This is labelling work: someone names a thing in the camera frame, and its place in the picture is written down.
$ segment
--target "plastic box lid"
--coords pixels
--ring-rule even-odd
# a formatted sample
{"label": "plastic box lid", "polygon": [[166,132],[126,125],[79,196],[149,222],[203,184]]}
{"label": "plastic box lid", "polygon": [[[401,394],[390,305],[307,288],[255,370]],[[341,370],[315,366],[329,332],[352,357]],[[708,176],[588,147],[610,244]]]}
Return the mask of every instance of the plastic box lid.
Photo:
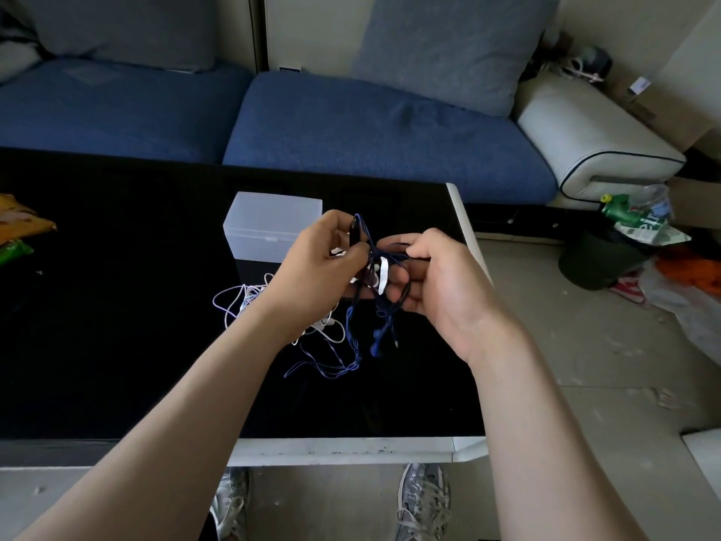
{"label": "plastic box lid", "polygon": [[238,192],[223,222],[223,231],[228,237],[293,242],[322,213],[320,199]]}

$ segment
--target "white sofa armrest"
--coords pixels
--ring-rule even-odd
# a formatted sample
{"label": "white sofa armrest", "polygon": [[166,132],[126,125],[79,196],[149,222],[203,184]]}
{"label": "white sofa armrest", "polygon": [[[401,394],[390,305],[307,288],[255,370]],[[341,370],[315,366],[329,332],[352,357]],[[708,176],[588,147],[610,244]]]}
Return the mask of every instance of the white sofa armrest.
{"label": "white sofa armrest", "polygon": [[543,72],[520,83],[513,117],[558,181],[551,206],[596,209],[603,194],[665,181],[686,162],[585,81]]}

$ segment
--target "left hand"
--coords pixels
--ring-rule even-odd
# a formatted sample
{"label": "left hand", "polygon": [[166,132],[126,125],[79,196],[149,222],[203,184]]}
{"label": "left hand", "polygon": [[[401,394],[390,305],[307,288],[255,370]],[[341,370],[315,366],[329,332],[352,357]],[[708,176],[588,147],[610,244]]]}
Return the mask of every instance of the left hand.
{"label": "left hand", "polygon": [[[288,341],[319,321],[336,306],[356,273],[368,263],[368,244],[348,249],[353,216],[329,210],[304,229],[285,256],[281,267],[253,306],[271,308],[272,315],[288,328]],[[347,250],[344,256],[330,251]]]}

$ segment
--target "trash can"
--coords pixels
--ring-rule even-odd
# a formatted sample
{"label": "trash can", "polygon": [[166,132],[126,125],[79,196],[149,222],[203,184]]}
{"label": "trash can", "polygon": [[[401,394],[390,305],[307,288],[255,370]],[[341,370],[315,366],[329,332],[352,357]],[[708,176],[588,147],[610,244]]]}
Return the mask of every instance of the trash can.
{"label": "trash can", "polygon": [[599,214],[597,221],[566,247],[558,259],[558,268],[582,289],[607,289],[652,257],[657,248],[620,234],[612,221]]}

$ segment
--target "orange item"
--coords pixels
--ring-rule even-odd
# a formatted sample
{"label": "orange item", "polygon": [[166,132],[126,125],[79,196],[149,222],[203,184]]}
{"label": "orange item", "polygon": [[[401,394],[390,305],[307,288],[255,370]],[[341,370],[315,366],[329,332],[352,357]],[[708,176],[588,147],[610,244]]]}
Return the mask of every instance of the orange item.
{"label": "orange item", "polygon": [[0,193],[0,246],[55,229],[55,224],[20,205],[12,195]]}
{"label": "orange item", "polygon": [[656,260],[656,268],[672,281],[721,296],[721,262],[707,260],[686,247],[677,247],[672,254],[663,254]]}

